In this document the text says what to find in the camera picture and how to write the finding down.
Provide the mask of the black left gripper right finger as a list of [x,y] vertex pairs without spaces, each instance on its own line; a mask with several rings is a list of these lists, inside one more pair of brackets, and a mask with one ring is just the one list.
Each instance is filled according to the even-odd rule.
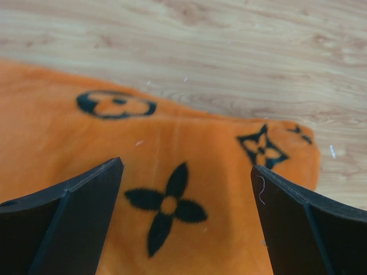
[[251,182],[274,274],[366,274],[366,211],[252,167]]

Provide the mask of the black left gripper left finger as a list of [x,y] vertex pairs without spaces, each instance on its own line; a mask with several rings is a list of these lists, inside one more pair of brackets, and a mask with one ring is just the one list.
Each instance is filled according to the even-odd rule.
[[2,274],[95,274],[123,174],[110,159],[1,204]]

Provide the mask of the orange patterned pillowcase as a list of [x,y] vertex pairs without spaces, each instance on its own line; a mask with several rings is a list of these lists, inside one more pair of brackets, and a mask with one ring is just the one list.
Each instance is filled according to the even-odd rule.
[[211,115],[1,61],[1,201],[117,157],[124,172],[98,274],[271,274],[252,167],[311,190],[320,170],[314,134],[297,123]]

